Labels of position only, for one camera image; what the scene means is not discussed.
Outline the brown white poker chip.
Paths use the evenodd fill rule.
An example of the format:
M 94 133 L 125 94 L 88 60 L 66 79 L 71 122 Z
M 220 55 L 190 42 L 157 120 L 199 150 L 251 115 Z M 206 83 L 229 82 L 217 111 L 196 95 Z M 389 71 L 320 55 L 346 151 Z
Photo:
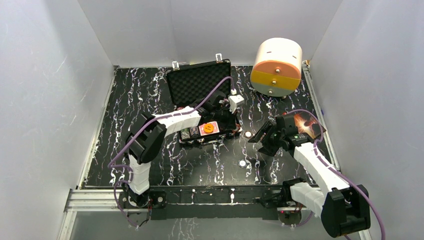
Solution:
M 247 139 L 250 139 L 253 136 L 253 134 L 250 131 L 245 131 L 243 133 L 243 136 Z

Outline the red playing card deck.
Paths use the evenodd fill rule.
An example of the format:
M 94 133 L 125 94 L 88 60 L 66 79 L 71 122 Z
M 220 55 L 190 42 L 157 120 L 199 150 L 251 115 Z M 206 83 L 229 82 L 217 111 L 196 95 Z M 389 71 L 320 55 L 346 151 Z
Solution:
M 218 134 L 220 132 L 217 121 L 204 123 L 198 127 L 200 136 Z

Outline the yellow big blind button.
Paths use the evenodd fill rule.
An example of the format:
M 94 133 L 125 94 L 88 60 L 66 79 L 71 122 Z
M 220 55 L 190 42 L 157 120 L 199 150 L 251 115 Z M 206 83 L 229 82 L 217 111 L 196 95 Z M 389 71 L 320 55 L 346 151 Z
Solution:
M 213 132 L 214 132 L 214 130 L 215 130 L 215 127 L 214 127 L 214 125 L 213 125 L 213 124 L 211 124 L 211 123 L 206 123 L 206 124 L 203 126 L 203 131 L 204 131 L 204 133 L 205 133 L 205 134 L 213 133 Z

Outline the blue white poker chip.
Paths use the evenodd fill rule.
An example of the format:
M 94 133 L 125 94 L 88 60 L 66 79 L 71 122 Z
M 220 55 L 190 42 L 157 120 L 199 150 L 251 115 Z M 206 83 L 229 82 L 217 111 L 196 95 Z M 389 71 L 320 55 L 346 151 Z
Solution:
M 247 165 L 248 165 L 247 162 L 245 160 L 243 160 L 243 159 L 238 162 L 238 166 L 240 168 L 246 168 Z

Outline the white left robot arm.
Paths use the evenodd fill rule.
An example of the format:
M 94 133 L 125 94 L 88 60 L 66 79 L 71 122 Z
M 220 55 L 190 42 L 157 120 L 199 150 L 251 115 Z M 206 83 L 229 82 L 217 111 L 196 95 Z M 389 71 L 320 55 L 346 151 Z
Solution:
M 177 133 L 182 144 L 195 145 L 222 141 L 238 135 L 241 125 L 237 117 L 237 108 L 244 98 L 235 90 L 226 96 L 220 91 L 211 94 L 205 100 L 181 107 L 168 114 L 145 114 L 139 135 L 130 134 L 129 145 L 124 157 L 129 160 L 129 181 L 122 185 L 123 201 L 137 208 L 144 208 L 150 201 L 149 174 L 151 161 L 160 150 L 164 139 Z

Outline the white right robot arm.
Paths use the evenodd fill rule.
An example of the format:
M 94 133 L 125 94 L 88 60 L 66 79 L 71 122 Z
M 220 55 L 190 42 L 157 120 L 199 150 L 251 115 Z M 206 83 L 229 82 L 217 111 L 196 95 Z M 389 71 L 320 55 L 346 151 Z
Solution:
M 304 179 L 294 178 L 282 184 L 280 193 L 264 196 L 259 202 L 271 200 L 295 207 L 298 203 L 320 217 L 326 232 L 333 238 L 367 230 L 371 226 L 368 191 L 363 185 L 352 186 L 317 149 L 315 139 L 300 132 L 294 114 L 267 121 L 249 140 L 261 143 L 259 153 L 274 156 L 279 149 L 287 151 L 300 163 L 319 186 L 315 190 Z

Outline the black poker chip case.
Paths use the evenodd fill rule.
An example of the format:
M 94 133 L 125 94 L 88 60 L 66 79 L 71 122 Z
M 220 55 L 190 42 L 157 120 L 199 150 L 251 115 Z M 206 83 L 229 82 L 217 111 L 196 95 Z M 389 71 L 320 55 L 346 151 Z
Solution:
M 215 92 L 221 91 L 226 98 L 231 95 L 231 89 L 236 89 L 233 80 L 223 81 L 231 75 L 231 61 L 223 59 L 220 53 L 216 54 L 214 61 L 203 62 L 193 65 L 179 66 L 177 62 L 172 64 L 172 71 L 166 74 L 166 81 L 171 96 L 172 103 L 176 110 L 185 107 L 195 108 L 201 101 L 205 101 Z M 220 129 L 219 133 L 181 140 L 181 144 L 208 144 L 219 142 L 224 139 L 239 136 L 241 124 L 238 119 L 238 111 L 235 111 L 236 129 Z

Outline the blue orange chip row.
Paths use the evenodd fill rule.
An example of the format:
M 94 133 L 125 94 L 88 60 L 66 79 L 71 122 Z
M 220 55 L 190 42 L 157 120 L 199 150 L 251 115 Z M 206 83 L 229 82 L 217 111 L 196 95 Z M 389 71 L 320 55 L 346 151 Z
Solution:
M 200 131 L 197 126 L 189 128 L 190 138 L 198 138 L 200 136 Z

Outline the dark sunburst cover book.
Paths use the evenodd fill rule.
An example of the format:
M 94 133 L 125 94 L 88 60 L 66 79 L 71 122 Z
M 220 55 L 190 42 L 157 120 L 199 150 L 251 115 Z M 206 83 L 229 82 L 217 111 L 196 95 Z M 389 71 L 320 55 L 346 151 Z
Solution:
M 319 139 L 327 129 L 307 110 L 293 110 L 294 122 L 300 134 L 308 134 L 313 140 Z

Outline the white orange yellow drawer cabinet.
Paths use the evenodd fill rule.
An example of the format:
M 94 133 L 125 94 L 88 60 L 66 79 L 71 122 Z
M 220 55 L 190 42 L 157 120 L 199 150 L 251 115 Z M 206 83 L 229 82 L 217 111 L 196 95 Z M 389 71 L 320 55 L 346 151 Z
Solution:
M 301 82 L 302 55 L 301 46 L 291 39 L 265 40 L 256 54 L 250 74 L 251 86 L 261 94 L 286 98 Z

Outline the aluminium frame rail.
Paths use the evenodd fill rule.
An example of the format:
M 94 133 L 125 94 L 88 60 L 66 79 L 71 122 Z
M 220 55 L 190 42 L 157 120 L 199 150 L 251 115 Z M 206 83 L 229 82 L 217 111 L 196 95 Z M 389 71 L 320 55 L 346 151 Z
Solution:
M 327 239 L 317 214 L 279 185 L 153 186 L 132 206 L 110 186 L 69 192 L 60 240 Z

